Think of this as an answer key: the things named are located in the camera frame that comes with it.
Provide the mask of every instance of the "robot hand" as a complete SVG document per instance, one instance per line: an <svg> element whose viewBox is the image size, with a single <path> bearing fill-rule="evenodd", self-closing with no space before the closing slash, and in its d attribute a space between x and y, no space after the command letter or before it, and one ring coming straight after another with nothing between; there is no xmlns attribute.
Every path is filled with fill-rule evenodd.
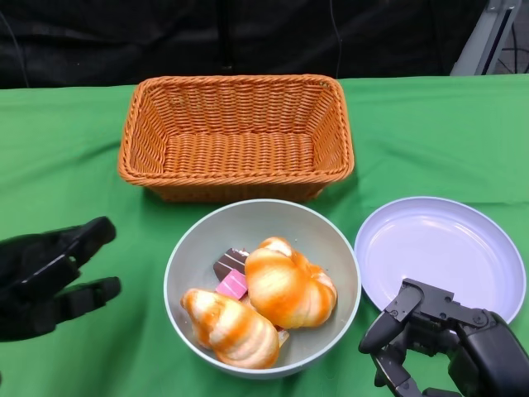
<svg viewBox="0 0 529 397"><path fill-rule="evenodd" d="M121 291L117 277L64 289L115 237L114 225L103 217L0 242L0 342L39 337L115 298Z"/></svg>
<svg viewBox="0 0 529 397"><path fill-rule="evenodd" d="M529 395L529 357L496 313L469 309L454 294L405 279L395 300L379 315L359 350L377 367L374 383L397 397L455 397L427 389L421 393L403 368L406 350L450 358L448 373L465 397Z"/></svg>

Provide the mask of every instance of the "green table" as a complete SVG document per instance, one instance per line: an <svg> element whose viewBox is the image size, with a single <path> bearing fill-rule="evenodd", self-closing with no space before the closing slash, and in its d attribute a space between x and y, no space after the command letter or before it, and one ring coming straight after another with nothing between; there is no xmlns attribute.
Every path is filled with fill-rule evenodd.
<svg viewBox="0 0 529 397"><path fill-rule="evenodd" d="M354 242L377 207L441 196L489 215L529 263L529 76L342 81L355 173L309 203ZM363 297L350 331L314 367L256 383L225 375L166 318L164 269L178 239L217 206L161 203L117 175L132 87L0 92L0 239L108 215L118 237L80 281L117 275L106 308L34 340L0 344L0 396L386 396L357 352L377 311ZM529 305L512 325L529 349ZM447 359L410 353L419 386L451 388Z"/></svg>

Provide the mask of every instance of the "plate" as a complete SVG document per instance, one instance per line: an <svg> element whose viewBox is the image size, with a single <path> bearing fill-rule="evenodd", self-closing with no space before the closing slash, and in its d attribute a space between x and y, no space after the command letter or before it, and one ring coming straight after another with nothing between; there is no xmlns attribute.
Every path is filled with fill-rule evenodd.
<svg viewBox="0 0 529 397"><path fill-rule="evenodd" d="M362 224L355 241L362 286L383 310L405 278L455 293L464 306L510 323L526 293L518 249L493 220L444 198L388 203Z"/></svg>

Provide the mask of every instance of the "gray bowl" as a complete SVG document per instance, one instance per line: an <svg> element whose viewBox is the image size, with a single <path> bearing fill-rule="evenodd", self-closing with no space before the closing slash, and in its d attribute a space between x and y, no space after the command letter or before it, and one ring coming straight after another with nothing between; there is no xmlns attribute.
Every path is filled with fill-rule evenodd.
<svg viewBox="0 0 529 397"><path fill-rule="evenodd" d="M326 271L338 291L337 306L319 328L291 330L273 368L247 370L226 365L196 343L188 314L180 307L180 298L189 288L216 288L218 281L212 264L228 248L253 251L271 236L285 237L294 249ZM309 208L271 199L228 205L195 223L174 248L164 278L169 320L191 350L222 371L261 380L292 375L327 353L351 325L360 293L355 253L343 234Z"/></svg>

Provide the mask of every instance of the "orange basket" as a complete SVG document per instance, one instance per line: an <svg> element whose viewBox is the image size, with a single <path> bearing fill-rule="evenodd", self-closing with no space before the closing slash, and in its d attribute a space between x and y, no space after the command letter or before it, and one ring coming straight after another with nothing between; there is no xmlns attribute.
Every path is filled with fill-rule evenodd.
<svg viewBox="0 0 529 397"><path fill-rule="evenodd" d="M343 90L310 74L147 79L119 155L126 182L175 202L306 201L353 165Z"/></svg>

